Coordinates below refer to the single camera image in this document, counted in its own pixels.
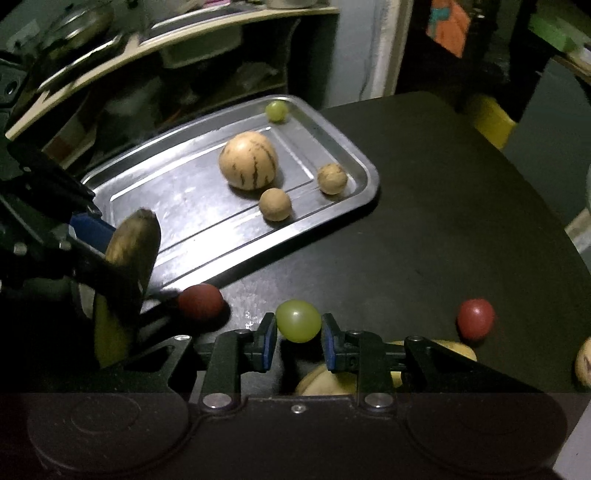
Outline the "yellow jerrycan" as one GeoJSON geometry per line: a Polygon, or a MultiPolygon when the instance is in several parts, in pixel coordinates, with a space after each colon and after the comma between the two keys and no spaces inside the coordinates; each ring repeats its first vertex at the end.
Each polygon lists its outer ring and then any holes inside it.
{"type": "Polygon", "coordinates": [[[480,96],[471,110],[473,126],[498,150],[502,151],[517,123],[502,109],[498,102],[488,96],[480,96]]]}

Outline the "silver metal tray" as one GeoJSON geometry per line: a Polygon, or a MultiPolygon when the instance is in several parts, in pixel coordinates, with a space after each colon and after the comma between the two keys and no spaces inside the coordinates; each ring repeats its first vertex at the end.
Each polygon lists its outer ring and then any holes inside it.
{"type": "Polygon", "coordinates": [[[122,153],[87,173],[103,219],[117,227],[139,208],[156,214],[161,242],[148,293],[182,291],[207,282],[294,237],[374,199],[376,167],[345,134],[300,98],[283,97],[283,124],[266,118],[270,96],[192,120],[122,153]],[[293,213],[283,223],[263,219],[259,196],[231,187],[218,167],[222,147],[236,134],[263,133],[279,156],[277,188],[293,213]],[[342,166],[348,184],[322,193],[318,170],[342,166]]]}

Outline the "wooden counter shelf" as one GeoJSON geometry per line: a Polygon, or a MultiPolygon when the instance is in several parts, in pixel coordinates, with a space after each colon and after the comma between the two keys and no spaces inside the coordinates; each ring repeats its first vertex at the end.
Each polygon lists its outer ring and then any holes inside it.
{"type": "Polygon", "coordinates": [[[57,105],[64,102],[70,96],[74,95],[77,91],[84,89],[87,85],[90,85],[108,73],[153,52],[162,50],[163,48],[221,30],[222,28],[259,23],[278,18],[338,14],[339,8],[329,5],[314,6],[304,9],[270,9],[266,7],[257,7],[246,9],[240,13],[222,15],[208,20],[193,22],[187,26],[182,26],[145,40],[141,40],[137,34],[132,34],[121,54],[89,70],[57,90],[55,93],[42,90],[39,98],[32,104],[32,106],[18,117],[6,130],[5,137],[10,141],[15,140],[37,120],[46,115],[57,105]]]}

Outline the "brown round fruit far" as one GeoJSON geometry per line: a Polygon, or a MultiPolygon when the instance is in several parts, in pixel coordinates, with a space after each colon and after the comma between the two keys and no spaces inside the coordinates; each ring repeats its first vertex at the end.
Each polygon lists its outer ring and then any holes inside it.
{"type": "Polygon", "coordinates": [[[348,184],[348,175],[341,165],[329,163],[318,170],[317,180],[322,193],[339,195],[348,184]]]}

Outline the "spotted banana long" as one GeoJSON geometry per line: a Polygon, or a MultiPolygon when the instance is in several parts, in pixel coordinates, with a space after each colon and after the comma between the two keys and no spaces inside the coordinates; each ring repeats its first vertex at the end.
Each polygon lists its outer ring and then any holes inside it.
{"type": "MultiPolygon", "coordinates": [[[[454,351],[473,361],[478,361],[475,351],[460,342],[435,340],[435,343],[454,351]]],[[[334,374],[325,364],[318,365],[297,384],[296,396],[339,396],[356,393],[356,375],[352,373],[334,374]]]]}

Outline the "brown round fruit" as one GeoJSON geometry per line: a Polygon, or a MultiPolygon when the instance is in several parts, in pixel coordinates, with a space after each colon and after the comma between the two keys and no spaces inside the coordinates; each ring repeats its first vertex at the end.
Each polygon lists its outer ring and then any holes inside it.
{"type": "Polygon", "coordinates": [[[341,165],[329,163],[318,170],[317,180],[322,193],[339,195],[348,184],[348,175],[341,165]]]}
{"type": "Polygon", "coordinates": [[[259,210],[270,222],[286,220],[291,214],[290,196],[279,188],[270,188],[259,199],[259,210]]]}

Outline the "spotted banana short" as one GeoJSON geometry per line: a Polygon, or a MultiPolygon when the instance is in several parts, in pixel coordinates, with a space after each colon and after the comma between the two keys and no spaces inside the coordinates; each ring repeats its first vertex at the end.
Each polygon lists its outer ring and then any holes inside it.
{"type": "Polygon", "coordinates": [[[115,230],[105,253],[114,267],[112,289],[94,297],[94,350],[100,367],[113,365],[132,349],[134,327],[143,304],[160,248],[161,229],[156,214],[140,208],[115,230]]]}

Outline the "small green grape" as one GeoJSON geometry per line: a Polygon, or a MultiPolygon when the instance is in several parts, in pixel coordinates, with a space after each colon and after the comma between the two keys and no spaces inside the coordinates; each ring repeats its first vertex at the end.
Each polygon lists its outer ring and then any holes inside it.
{"type": "Polygon", "coordinates": [[[266,117],[270,122],[283,123],[287,119],[287,103],[281,100],[273,100],[266,105],[266,117]]]}

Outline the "brown round fruit near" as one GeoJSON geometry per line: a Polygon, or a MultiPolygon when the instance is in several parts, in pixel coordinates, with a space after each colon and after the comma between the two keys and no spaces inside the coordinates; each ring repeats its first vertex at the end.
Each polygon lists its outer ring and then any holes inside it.
{"type": "Polygon", "coordinates": [[[286,220],[291,214],[290,196],[279,188],[270,188],[259,199],[259,210],[270,222],[286,220]]]}

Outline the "striped tan melon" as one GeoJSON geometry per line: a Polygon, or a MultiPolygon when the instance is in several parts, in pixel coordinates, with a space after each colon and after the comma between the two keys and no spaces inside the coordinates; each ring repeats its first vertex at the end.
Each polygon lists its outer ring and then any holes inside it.
{"type": "Polygon", "coordinates": [[[223,146],[218,166],[231,187],[253,191],[276,179],[279,156],[266,135],[246,131],[235,135],[223,146]]]}

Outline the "metal cooking pot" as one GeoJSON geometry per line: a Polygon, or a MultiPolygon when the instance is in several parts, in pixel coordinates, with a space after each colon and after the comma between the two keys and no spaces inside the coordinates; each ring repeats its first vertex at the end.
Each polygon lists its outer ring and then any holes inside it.
{"type": "Polygon", "coordinates": [[[42,52],[80,48],[96,35],[107,31],[114,21],[110,2],[88,1],[58,17],[43,36],[42,52]]]}

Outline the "large green grape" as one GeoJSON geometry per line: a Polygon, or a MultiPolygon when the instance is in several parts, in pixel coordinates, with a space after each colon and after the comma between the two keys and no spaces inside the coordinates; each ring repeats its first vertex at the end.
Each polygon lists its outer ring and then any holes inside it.
{"type": "Polygon", "coordinates": [[[301,300],[288,300],[276,308],[276,324],[290,342],[307,343],[322,329],[322,316],[314,305],[301,300]]]}

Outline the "red tomato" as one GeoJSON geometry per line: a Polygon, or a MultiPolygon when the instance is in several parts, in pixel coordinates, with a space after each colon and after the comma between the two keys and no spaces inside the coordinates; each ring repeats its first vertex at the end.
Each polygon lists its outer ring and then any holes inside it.
{"type": "Polygon", "coordinates": [[[485,299],[470,299],[463,302],[457,316],[461,335],[470,341],[483,340],[492,330],[496,312],[485,299]]]}
{"type": "Polygon", "coordinates": [[[224,299],[216,287],[202,283],[183,290],[177,297],[179,309],[195,318],[211,318],[221,313],[224,299]]]}

